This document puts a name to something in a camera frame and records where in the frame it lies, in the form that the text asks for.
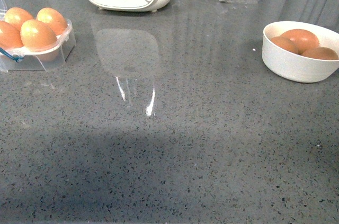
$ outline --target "egg carton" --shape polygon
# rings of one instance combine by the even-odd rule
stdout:
[[[11,58],[0,53],[0,71],[8,72],[9,70],[54,70],[66,63],[66,59],[76,46],[76,40],[72,27],[72,22],[66,19],[68,27],[65,31],[57,36],[57,42],[52,48],[39,51],[28,50],[25,47],[11,48],[6,51],[12,56],[23,57],[23,60],[16,62]]]

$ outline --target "speckled quartz countertop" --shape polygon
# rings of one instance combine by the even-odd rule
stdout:
[[[268,70],[263,28],[339,30],[338,0],[5,0],[71,19],[51,72],[0,73],[0,222],[338,223],[339,72]]]

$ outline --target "bowl of eggs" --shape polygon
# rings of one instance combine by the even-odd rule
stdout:
[[[280,21],[263,31],[262,59],[277,75],[301,83],[322,81],[339,69],[339,34],[313,24]]]
[[[0,48],[16,62],[0,53],[0,71],[52,70],[62,66],[75,46],[72,23],[53,8],[42,8],[33,17],[13,7],[0,20]]]

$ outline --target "white bowl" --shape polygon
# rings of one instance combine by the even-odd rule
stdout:
[[[305,29],[314,33],[320,46],[333,49],[339,55],[339,34],[327,28],[294,21],[280,21],[264,28],[262,59],[274,73],[286,79],[314,83],[329,77],[339,68],[339,60],[319,60],[286,51],[270,41],[272,37],[292,29]]]

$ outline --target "egg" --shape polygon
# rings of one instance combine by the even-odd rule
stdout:
[[[24,46],[30,51],[45,51],[56,44],[57,36],[53,30],[45,23],[30,19],[21,26],[21,40]]]
[[[29,19],[34,19],[31,13],[24,10],[23,8],[17,7],[10,8],[4,16],[4,21],[17,28],[18,31],[21,30],[23,22]]]
[[[301,54],[302,56],[320,59],[320,60],[338,60],[339,57],[337,53],[331,49],[326,47],[317,47],[313,49],[309,49]]]
[[[317,36],[314,33],[304,29],[289,30],[280,36],[293,41],[296,44],[300,55],[308,49],[319,47],[319,40]]]
[[[4,48],[21,48],[20,32],[11,24],[0,21],[0,43]]]
[[[42,8],[37,14],[37,20],[48,24],[56,35],[61,35],[68,27],[65,18],[53,8]]]
[[[295,43],[293,41],[291,41],[290,39],[288,39],[288,38],[277,36],[277,37],[273,37],[271,39],[271,41],[274,44],[276,44],[278,47],[280,47],[280,48],[282,48],[282,49],[284,49],[286,51],[289,51],[289,52],[292,52],[292,53],[296,53],[296,54],[299,53],[298,48],[295,45]]]

